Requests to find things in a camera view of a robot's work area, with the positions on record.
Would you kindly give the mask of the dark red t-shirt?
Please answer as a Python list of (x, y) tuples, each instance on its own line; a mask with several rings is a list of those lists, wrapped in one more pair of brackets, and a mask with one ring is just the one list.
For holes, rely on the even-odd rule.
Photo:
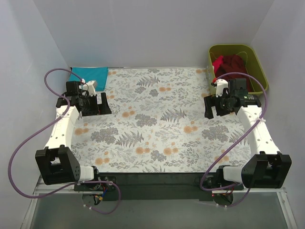
[[(247, 70), (244, 64), (244, 61), (242, 60), (242, 58), (236, 54), (234, 55), (228, 55), (228, 56), (223, 56), (223, 64), (222, 67), (225, 71), (224, 74), (227, 73), (245, 73), (247, 74)], [(235, 78), (245, 78), (246, 79), (246, 83), (247, 83), (247, 90), (248, 92), (252, 92), (253, 91), (253, 87), (251, 85), (251, 81), (248, 77), (240, 75), (240, 74), (230, 74), (230, 75), (226, 75), (223, 77), (224, 80), (229, 81), (231, 79), (235, 79)]]

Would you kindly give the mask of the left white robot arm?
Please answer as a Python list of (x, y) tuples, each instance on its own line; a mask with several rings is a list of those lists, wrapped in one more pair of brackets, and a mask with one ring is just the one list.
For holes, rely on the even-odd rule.
[(105, 93), (101, 93), (101, 103), (98, 103), (96, 86), (96, 81), (69, 81), (66, 83), (66, 92), (58, 98), (56, 117), (59, 120), (53, 125), (45, 147), (35, 154), (46, 185), (85, 182), (86, 187), (92, 191), (101, 187), (102, 182), (97, 176), (97, 169), (80, 165), (71, 150), (72, 134), (77, 119), (111, 114)]

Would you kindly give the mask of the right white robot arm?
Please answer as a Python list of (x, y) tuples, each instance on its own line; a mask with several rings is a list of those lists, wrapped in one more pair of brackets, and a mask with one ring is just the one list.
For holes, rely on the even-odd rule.
[(249, 94), (245, 78), (217, 79), (212, 86), (216, 87), (216, 92), (204, 98), (204, 116), (212, 119), (213, 108), (217, 116), (235, 113), (246, 130), (244, 139), (248, 140), (252, 157), (242, 166), (219, 166), (201, 183), (216, 190), (238, 184), (246, 188), (281, 188), (292, 160), (289, 155), (282, 154), (272, 140), (259, 98)]

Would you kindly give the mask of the folded teal t-shirt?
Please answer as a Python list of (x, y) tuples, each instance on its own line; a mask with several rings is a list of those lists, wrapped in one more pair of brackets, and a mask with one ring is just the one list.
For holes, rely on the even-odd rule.
[(70, 69), (70, 71), (77, 74), (86, 82), (95, 81), (97, 83), (97, 86), (95, 87), (96, 91), (101, 92), (105, 90), (107, 77), (108, 77), (107, 67), (95, 67), (95, 68), (73, 67)]

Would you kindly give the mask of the bright pink t-shirt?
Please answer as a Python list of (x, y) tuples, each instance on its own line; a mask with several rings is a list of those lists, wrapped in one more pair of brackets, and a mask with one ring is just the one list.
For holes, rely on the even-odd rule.
[(222, 64), (224, 63), (223, 58), (224, 57), (221, 55), (221, 56), (217, 57), (217, 59), (212, 63), (215, 78), (219, 77), (225, 73), (225, 71), (222, 67)]

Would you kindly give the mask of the olive green plastic bin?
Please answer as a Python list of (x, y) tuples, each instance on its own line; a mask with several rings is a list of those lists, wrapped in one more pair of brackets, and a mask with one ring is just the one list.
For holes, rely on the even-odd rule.
[(247, 74), (245, 73), (230, 73), (240, 74), (250, 79), (253, 91), (249, 92), (254, 95), (261, 95), (263, 93), (262, 87), (268, 89), (268, 81), (264, 75), (263, 69), (256, 56), (255, 51), (245, 44), (217, 44), (212, 46), (208, 52), (208, 83), (212, 83), (215, 79), (214, 68), (212, 62), (214, 62), (219, 56), (238, 55), (244, 61)]

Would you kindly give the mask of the floral patterned table mat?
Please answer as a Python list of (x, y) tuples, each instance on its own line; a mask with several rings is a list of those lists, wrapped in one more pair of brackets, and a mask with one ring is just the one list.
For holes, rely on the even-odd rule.
[(251, 158), (234, 115), (204, 117), (206, 70), (111, 69), (105, 88), (111, 114), (75, 124), (71, 149), (101, 172), (204, 172), (213, 162)]

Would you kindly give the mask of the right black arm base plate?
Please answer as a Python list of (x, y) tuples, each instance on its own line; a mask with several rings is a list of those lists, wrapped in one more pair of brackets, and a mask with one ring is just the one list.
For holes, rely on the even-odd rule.
[[(194, 184), (195, 185), (200, 185), (200, 181), (201, 181), (201, 178), (202, 177), (196, 177), (194, 179)], [(208, 175), (205, 180), (203, 181), (203, 187), (204, 188), (217, 188), (217, 187), (224, 187), (224, 186), (228, 186), (228, 185), (232, 185), (234, 182), (232, 181), (226, 181), (226, 180), (223, 180), (222, 178), (221, 179), (218, 179), (212, 175)], [(236, 185), (234, 187), (234, 190), (243, 190), (244, 187), (243, 185), (239, 184), (239, 185)]]

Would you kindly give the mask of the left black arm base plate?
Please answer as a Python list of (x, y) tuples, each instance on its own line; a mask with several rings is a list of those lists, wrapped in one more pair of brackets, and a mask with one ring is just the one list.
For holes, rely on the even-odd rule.
[(79, 192), (105, 191), (106, 189), (108, 191), (114, 191), (115, 187), (113, 186), (113, 184), (116, 183), (117, 179), (115, 176), (98, 176), (94, 179), (94, 181), (108, 181), (109, 183), (82, 183), (79, 185), (75, 185), (73, 190)]

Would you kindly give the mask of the aluminium frame rail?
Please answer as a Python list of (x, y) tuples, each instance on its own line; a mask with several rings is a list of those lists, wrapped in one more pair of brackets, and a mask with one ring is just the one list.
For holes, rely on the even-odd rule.
[(52, 191), (60, 189), (56, 194), (67, 194), (74, 192), (74, 183), (68, 186), (68, 184), (54, 184), (54, 185), (45, 185), (44, 183), (38, 183), (36, 185), (35, 194), (47, 194)]

